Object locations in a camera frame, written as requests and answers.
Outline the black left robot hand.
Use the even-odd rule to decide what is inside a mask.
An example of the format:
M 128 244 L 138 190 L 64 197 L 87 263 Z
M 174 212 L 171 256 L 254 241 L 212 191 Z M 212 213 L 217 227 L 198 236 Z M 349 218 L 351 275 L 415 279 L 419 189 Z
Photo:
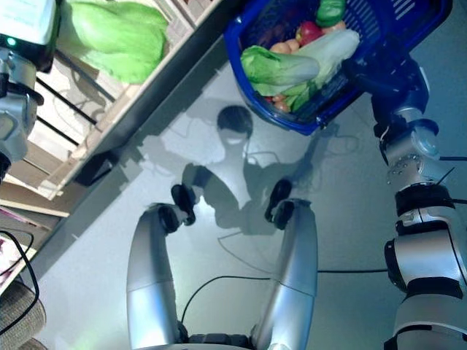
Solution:
M 59 26 L 59 1 L 1 2 L 1 50 L 33 63 L 37 71 L 51 70 Z

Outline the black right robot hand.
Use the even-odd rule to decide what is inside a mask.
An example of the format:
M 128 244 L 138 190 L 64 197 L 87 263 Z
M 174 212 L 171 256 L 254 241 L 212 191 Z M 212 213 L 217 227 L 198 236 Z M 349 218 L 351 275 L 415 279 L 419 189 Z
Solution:
M 428 86 L 419 64 L 411 58 L 359 64 L 346 60 L 342 66 L 349 81 L 371 95 L 374 118 L 388 125 L 396 122 L 403 110 L 424 113 L 429 99 Z

